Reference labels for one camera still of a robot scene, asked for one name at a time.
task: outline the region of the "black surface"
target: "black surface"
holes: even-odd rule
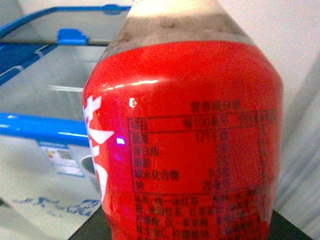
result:
[[[111,240],[111,230],[101,207],[68,240]],[[312,240],[273,211],[269,240]]]

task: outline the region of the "plastic bottle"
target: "plastic bottle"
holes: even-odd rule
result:
[[[266,240],[283,85],[215,0],[140,0],[83,106],[114,240]]]

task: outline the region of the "red label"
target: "red label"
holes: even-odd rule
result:
[[[88,128],[114,132],[90,137],[108,175],[113,239],[267,239],[282,84],[256,47],[179,42],[120,53],[95,68],[85,109],[99,97]]]

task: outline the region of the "bottle neck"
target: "bottle neck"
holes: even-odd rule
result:
[[[253,45],[216,0],[136,0],[101,59],[140,47],[186,41]]]

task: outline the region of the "blue plastic clip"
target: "blue plastic clip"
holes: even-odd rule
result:
[[[102,7],[104,14],[106,15],[119,15],[123,11],[129,11],[130,6],[119,6],[117,4],[107,4]]]
[[[89,37],[75,28],[62,28],[57,34],[59,45],[87,45]]]

